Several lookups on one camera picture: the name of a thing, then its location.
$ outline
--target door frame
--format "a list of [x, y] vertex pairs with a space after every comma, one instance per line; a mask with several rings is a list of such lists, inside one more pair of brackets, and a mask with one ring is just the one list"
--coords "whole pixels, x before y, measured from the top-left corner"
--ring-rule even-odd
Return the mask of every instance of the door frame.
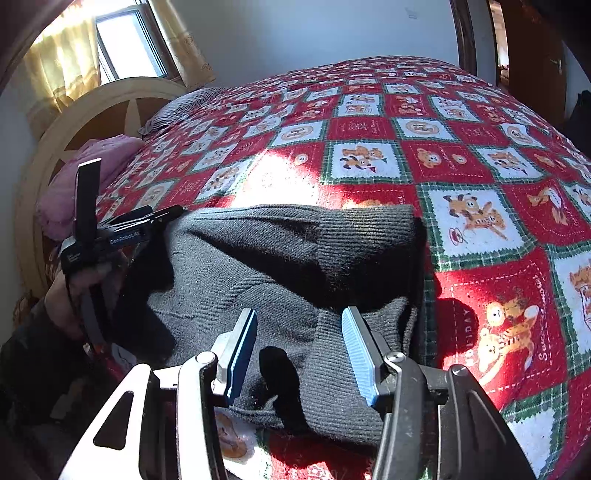
[[472, 17], [467, 0], [450, 0], [452, 6], [453, 21], [456, 25], [457, 52], [460, 60], [460, 68], [473, 75], [478, 74], [476, 65], [476, 43], [474, 41], [474, 29]]

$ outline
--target human hand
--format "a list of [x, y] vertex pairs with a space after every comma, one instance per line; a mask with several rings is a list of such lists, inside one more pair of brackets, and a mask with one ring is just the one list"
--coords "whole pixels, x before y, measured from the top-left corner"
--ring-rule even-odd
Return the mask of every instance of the human hand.
[[[80, 296], [90, 286], [102, 282], [112, 270], [110, 263], [80, 270], [70, 279], [72, 301], [79, 303]], [[60, 270], [56, 279], [45, 295], [45, 310], [50, 320], [72, 340], [82, 340], [84, 334], [80, 328], [80, 319], [72, 310], [66, 278]]]

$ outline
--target pink pillow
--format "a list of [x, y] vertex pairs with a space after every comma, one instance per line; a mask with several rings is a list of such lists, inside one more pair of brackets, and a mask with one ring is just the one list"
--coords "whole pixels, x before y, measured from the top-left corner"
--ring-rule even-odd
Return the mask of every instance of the pink pillow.
[[119, 176], [131, 158], [144, 146], [139, 138], [117, 135], [106, 140], [89, 140], [53, 178], [37, 201], [36, 217], [43, 233], [62, 241], [72, 234], [74, 221], [74, 188], [78, 165], [95, 158], [100, 164], [100, 192]]

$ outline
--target brown wooden door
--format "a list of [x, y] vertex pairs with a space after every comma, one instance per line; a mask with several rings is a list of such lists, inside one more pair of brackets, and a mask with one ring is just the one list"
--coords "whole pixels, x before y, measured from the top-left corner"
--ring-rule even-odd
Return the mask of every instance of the brown wooden door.
[[564, 121], [566, 71], [560, 37], [521, 0], [499, 0], [509, 47], [511, 95], [557, 126]]

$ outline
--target bedspread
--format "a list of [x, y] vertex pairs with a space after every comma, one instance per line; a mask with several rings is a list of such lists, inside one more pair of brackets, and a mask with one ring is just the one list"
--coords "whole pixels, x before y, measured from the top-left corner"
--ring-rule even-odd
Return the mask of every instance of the bedspread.
[[[468, 366], [536, 475], [556, 478], [591, 429], [589, 166], [477, 77], [373, 57], [229, 89], [150, 139], [98, 212], [414, 205], [429, 241], [423, 361]], [[322, 458], [294, 447], [306, 451], [288, 468], [277, 458], [297, 439], [277, 438], [261, 461], [273, 478], [335, 476], [330, 448]], [[354, 477], [368, 475], [349, 461], [362, 465]]]

